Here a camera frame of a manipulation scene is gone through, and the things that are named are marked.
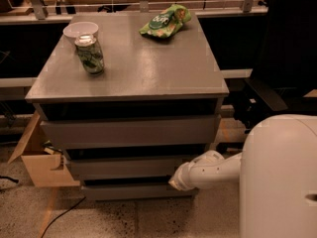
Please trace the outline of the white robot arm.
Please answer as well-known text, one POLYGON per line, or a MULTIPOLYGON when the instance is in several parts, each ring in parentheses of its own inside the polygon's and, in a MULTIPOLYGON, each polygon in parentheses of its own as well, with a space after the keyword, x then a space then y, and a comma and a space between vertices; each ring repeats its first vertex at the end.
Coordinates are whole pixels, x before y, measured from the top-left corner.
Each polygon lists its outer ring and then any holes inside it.
POLYGON ((317 238, 317 117, 269 117, 247 136, 241 153, 208 151, 169 180, 178 190, 240 184, 240 238, 317 238))

